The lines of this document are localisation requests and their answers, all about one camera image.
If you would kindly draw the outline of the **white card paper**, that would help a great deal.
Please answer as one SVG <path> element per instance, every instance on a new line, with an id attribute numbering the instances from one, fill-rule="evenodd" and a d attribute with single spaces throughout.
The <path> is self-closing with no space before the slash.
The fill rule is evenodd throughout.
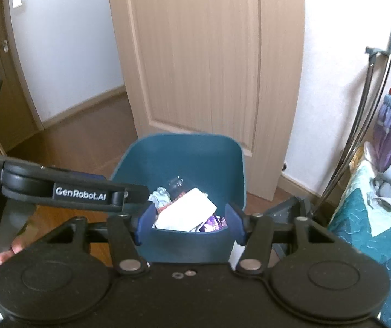
<path id="1" fill-rule="evenodd" d="M 159 230 L 190 232 L 215 214 L 217 207 L 205 192 L 192 188 L 158 213 L 154 227 Z"/>

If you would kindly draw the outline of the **wooden closet door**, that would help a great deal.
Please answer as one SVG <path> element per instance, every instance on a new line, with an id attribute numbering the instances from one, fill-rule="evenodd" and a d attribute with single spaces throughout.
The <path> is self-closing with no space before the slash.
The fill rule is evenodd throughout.
<path id="1" fill-rule="evenodd" d="M 42 122 L 28 88 L 16 52 L 5 0 L 0 0 L 0 145 L 5 151 L 37 134 Z"/>

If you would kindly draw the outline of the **grey dustpan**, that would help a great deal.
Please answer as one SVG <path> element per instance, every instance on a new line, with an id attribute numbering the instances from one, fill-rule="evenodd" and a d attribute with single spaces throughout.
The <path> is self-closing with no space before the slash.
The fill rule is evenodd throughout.
<path id="1" fill-rule="evenodd" d="M 267 214 L 274 222 L 289 224 L 297 217 L 311 217 L 313 209 L 309 199 L 293 196 L 268 210 Z"/>

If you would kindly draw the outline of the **teal white quilt blanket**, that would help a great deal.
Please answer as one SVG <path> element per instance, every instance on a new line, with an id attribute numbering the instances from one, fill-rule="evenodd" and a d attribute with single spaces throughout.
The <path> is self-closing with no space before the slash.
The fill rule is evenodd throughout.
<path id="1" fill-rule="evenodd" d="M 391 210 L 376 200 L 372 181 L 373 165 L 362 160 L 357 164 L 344 191 L 328 230 L 358 251 L 379 262 L 390 277 L 390 292 L 380 319 L 391 327 Z"/>

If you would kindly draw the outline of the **teal plastic trash bin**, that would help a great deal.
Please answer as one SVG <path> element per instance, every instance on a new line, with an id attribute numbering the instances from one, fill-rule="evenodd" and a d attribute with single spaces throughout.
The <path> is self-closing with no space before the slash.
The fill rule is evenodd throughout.
<path id="1" fill-rule="evenodd" d="M 157 134 L 123 155 L 112 181 L 144 185 L 153 219 L 138 252 L 150 263 L 224 263 L 234 240 L 225 208 L 246 205 L 244 155 L 226 136 Z"/>

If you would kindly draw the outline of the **crushed plastic water bottle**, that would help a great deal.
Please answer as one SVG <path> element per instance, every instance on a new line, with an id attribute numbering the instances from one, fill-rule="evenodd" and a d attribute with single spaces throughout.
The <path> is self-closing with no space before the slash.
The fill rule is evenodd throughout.
<path id="1" fill-rule="evenodd" d="M 165 187 L 158 187 L 149 196 L 149 201 L 155 205 L 157 213 L 165 210 L 169 205 L 178 200 L 193 188 L 190 180 L 180 176 L 170 180 Z"/>

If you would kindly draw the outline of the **purple snack wrapper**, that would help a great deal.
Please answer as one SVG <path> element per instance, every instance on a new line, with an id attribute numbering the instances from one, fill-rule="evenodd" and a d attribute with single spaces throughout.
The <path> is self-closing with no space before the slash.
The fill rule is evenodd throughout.
<path id="1" fill-rule="evenodd" d="M 211 233 L 218 230 L 222 230 L 227 227 L 227 222 L 225 217 L 220 217 L 218 215 L 211 215 L 204 223 L 202 223 L 198 231 L 200 233 Z"/>

